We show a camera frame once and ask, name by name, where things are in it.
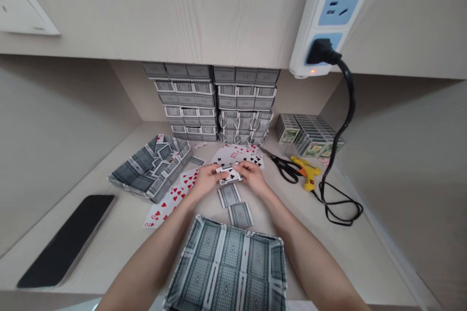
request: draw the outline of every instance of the yellow glue gun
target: yellow glue gun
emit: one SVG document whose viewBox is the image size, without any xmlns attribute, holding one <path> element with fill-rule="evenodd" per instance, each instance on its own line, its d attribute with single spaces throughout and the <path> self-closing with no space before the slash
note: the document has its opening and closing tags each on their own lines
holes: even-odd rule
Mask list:
<svg viewBox="0 0 467 311">
<path fill-rule="evenodd" d="M 306 181 L 305 181 L 305 184 L 303 185 L 303 189 L 307 192 L 311 192 L 312 190 L 314 190 L 315 189 L 315 176 L 318 176 L 319 174 L 321 174 L 321 169 L 318 167 L 315 167 L 314 165 L 311 165 L 306 160 L 298 158 L 297 156 L 288 155 L 288 154 L 286 154 L 286 156 L 290 157 L 291 161 L 293 161 L 295 164 L 301 167 L 301 169 L 298 172 L 306 177 Z"/>
</svg>

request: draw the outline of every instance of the hand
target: hand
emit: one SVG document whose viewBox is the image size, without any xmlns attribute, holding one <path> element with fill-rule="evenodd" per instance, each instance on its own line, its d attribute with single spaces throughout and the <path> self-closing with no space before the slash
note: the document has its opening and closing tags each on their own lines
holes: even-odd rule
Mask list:
<svg viewBox="0 0 467 311">
<path fill-rule="evenodd" d="M 271 191 L 264 180 L 263 172 L 258 165 L 244 160 L 238 165 L 234 164 L 233 168 L 243 176 L 243 181 L 245 181 L 245 183 L 257 195 L 263 195 L 268 191 Z"/>
<path fill-rule="evenodd" d="M 219 180 L 227 178 L 228 172 L 216 173 L 216 169 L 220 168 L 218 164 L 209 164 L 202 166 L 198 171 L 198 179 L 190 191 L 190 194 L 196 193 L 200 197 L 204 197 L 209 193 Z"/>
</svg>

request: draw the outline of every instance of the card storage box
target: card storage box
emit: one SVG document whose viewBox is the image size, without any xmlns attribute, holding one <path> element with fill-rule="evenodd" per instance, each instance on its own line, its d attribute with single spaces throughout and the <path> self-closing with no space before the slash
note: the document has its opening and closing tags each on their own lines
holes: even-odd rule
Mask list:
<svg viewBox="0 0 467 311">
<path fill-rule="evenodd" d="M 270 111 L 276 92 L 276 87 L 219 85 L 218 105 L 225 110 Z"/>
<path fill-rule="evenodd" d="M 211 69 L 208 65 L 183 63 L 143 62 L 143 68 L 149 79 L 211 82 Z"/>
<path fill-rule="evenodd" d="M 223 143 L 235 144 L 255 144 L 262 145 L 268 135 L 267 131 L 258 132 L 253 130 L 230 130 L 221 128 L 219 130 L 219 140 Z"/>
<path fill-rule="evenodd" d="M 331 156 L 336 133 L 320 116 L 294 114 L 300 132 L 294 141 L 300 156 L 326 158 Z M 340 138 L 337 151 L 344 145 Z"/>
<path fill-rule="evenodd" d="M 286 290 L 284 243 L 279 237 L 197 215 L 162 307 L 284 311 Z"/>
<path fill-rule="evenodd" d="M 214 66 L 213 71 L 216 85 L 275 86 L 281 70 Z"/>
<path fill-rule="evenodd" d="M 159 203 L 193 155 L 190 144 L 158 135 L 108 176 L 115 186 Z"/>
<path fill-rule="evenodd" d="M 276 123 L 277 139 L 292 144 L 300 132 L 300 126 L 293 114 L 281 113 Z"/>
<path fill-rule="evenodd" d="M 221 110 L 219 125 L 228 130 L 268 131 L 274 113 Z"/>
<path fill-rule="evenodd" d="M 172 125 L 174 137 L 191 140 L 191 141 L 217 141 L 217 127 L 216 126 L 180 126 Z"/>
<path fill-rule="evenodd" d="M 165 106 L 165 115 L 172 125 L 184 126 L 216 126 L 216 110 L 214 108 L 187 108 Z"/>
<path fill-rule="evenodd" d="M 159 98 L 165 105 L 183 107 L 215 108 L 214 85 L 183 81 L 155 81 Z"/>
</svg>

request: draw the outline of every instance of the forearm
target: forearm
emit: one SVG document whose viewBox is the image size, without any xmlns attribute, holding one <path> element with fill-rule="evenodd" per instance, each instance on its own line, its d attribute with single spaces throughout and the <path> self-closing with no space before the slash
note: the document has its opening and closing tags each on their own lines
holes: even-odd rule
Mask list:
<svg viewBox="0 0 467 311">
<path fill-rule="evenodd" d="M 97 311 L 148 310 L 169 274 L 193 221 L 199 196 L 190 193 L 120 271 Z"/>
<path fill-rule="evenodd" d="M 321 242 L 269 190 L 261 195 L 293 271 L 319 310 L 368 310 Z"/>
</svg>

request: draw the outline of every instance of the person's left hand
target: person's left hand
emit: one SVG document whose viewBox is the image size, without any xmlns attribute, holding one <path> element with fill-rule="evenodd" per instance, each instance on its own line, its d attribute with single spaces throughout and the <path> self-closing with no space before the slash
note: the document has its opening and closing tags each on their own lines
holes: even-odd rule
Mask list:
<svg viewBox="0 0 467 311">
<path fill-rule="evenodd" d="M 204 197 L 216 186 L 219 180 L 229 177 L 228 172 L 216 173 L 217 168 L 220 168 L 219 164 L 202 166 L 198 171 L 198 179 L 191 189 L 190 194 Z"/>
</svg>

